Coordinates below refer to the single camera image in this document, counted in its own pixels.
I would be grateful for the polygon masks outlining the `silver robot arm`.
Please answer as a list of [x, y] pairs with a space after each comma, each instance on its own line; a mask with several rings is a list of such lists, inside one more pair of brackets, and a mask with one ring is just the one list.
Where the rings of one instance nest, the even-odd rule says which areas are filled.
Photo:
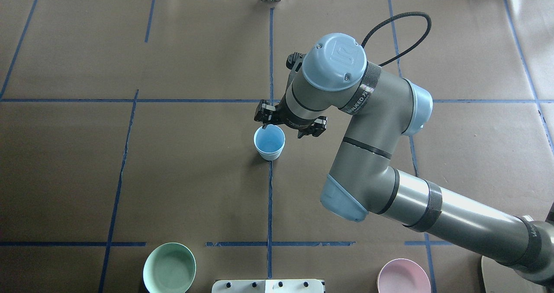
[[286, 67], [285, 94], [275, 106], [261, 100], [255, 121], [285, 125], [302, 138], [325, 131], [330, 107], [351, 117], [321, 193], [326, 209], [354, 222], [384, 216], [553, 288], [552, 217], [512, 216], [390, 165], [400, 137], [415, 135], [431, 117], [427, 90], [370, 62], [362, 44], [344, 33], [290, 54]]

